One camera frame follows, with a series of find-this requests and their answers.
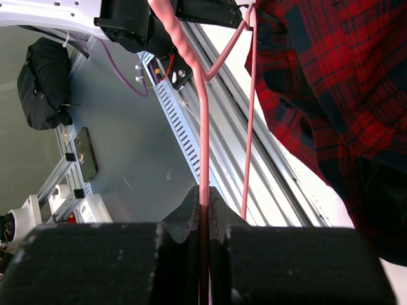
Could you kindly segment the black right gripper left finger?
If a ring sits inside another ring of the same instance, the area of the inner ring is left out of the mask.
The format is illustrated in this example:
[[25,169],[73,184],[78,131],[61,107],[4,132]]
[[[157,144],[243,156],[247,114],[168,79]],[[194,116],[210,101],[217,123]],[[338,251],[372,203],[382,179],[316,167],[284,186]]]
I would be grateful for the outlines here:
[[150,304],[198,304],[200,269],[199,187],[156,227]]

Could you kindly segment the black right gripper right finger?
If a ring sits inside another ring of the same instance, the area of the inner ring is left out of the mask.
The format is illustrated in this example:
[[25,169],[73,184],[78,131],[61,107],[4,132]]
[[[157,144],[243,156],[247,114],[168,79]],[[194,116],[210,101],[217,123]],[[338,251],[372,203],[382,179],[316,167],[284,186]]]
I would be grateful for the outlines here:
[[213,304],[254,304],[252,253],[244,245],[250,225],[225,202],[220,192],[209,191],[209,271]]

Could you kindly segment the red plaid skirt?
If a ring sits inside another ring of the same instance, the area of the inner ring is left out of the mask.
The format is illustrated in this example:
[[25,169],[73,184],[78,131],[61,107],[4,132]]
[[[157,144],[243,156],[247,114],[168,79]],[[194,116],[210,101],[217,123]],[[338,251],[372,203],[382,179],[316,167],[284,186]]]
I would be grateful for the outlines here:
[[245,67],[270,132],[406,265],[406,2],[256,1]]

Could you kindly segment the pink wire hanger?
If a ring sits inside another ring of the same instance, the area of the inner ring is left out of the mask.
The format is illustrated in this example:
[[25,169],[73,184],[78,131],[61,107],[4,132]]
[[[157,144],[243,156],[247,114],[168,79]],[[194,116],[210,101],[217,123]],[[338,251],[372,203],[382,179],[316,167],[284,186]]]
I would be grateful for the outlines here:
[[228,55],[235,46],[244,29],[252,28],[252,74],[256,73],[256,53],[258,23],[255,4],[251,3],[245,13],[245,19],[241,21],[236,32],[226,45],[215,64],[204,71],[198,56],[190,46],[180,21],[174,15],[172,6],[168,1],[149,1],[151,9],[170,38],[178,49],[179,54],[191,67],[200,102],[200,176],[199,176],[199,204],[200,204],[200,280],[199,280],[199,303],[210,304],[209,300],[209,157],[210,157],[210,123],[209,101],[205,83],[210,81],[220,70]]

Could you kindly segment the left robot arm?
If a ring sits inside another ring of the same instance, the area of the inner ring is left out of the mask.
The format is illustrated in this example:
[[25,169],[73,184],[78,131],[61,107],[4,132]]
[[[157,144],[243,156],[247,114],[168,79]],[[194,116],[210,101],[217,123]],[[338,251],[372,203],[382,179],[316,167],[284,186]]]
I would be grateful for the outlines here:
[[1,1],[1,26],[33,26],[93,35],[131,53],[166,57],[174,45],[156,12],[180,21],[236,29],[235,1]]

